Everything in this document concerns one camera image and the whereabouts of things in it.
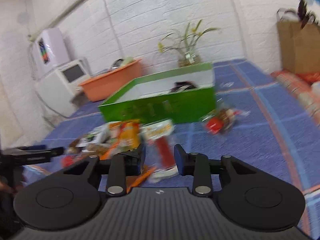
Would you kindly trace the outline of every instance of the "white wall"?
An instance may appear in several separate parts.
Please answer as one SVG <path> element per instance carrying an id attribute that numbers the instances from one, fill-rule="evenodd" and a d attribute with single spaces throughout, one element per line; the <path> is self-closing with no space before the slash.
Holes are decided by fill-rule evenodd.
<path id="1" fill-rule="evenodd" d="M 0 76 L 11 108 L 23 130 L 19 144 L 48 133 L 33 90 L 27 47 L 30 0 L 0 0 Z"/>
<path id="2" fill-rule="evenodd" d="M 32 1 L 39 26 L 50 16 L 41 13 L 42 0 Z M 86 57 L 94 73 L 123 56 L 142 57 L 145 73 L 154 73 L 177 67 L 176 52 L 157 53 L 159 39 L 171 28 L 184 30 L 188 21 L 201 18 L 203 29 L 221 27 L 199 40 L 204 61 L 244 57 L 231 0 L 86 0 L 58 27 L 71 58 Z"/>

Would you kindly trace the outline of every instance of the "yellow flower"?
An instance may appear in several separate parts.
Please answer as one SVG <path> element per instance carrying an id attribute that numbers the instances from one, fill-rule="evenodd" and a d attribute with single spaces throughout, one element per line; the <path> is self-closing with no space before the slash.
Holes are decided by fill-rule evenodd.
<path id="1" fill-rule="evenodd" d="M 163 53 L 164 52 L 164 46 L 163 46 L 163 44 L 161 43 L 161 42 L 159 42 L 158 43 L 158 50 L 159 50 L 159 52 L 161 52 L 161 53 Z"/>

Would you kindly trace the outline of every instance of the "plastic tub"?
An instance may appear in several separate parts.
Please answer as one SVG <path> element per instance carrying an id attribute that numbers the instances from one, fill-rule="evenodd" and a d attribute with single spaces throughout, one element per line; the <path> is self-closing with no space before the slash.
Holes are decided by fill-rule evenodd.
<path id="1" fill-rule="evenodd" d="M 122 86 L 142 75 L 141 59 L 118 68 L 112 72 L 89 78 L 79 84 L 90 101 L 108 98 Z"/>

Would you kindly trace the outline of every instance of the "plaid fabric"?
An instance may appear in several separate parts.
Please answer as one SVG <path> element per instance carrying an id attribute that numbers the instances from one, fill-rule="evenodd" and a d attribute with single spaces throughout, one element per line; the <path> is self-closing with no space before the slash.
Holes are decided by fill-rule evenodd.
<path id="1" fill-rule="evenodd" d="M 313 117 L 316 124 L 320 125 L 320 97 L 314 94 L 311 87 L 298 76 L 287 71 L 276 71 L 271 74 L 276 78 L 292 95 L 297 98 L 300 104 Z"/>

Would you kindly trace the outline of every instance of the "circular cover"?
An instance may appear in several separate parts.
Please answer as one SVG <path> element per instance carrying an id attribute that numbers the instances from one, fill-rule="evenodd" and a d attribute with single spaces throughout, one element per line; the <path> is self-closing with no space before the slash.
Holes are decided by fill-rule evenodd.
<path id="1" fill-rule="evenodd" d="M 61 230 L 91 218 L 100 206 L 98 191 L 78 176 L 58 182 L 40 180 L 23 189 L 14 199 L 18 217 L 41 230 Z"/>
<path id="2" fill-rule="evenodd" d="M 222 212 L 237 224 L 278 231 L 297 225 L 305 208 L 301 192 L 277 178 L 238 176 L 218 195 Z"/>

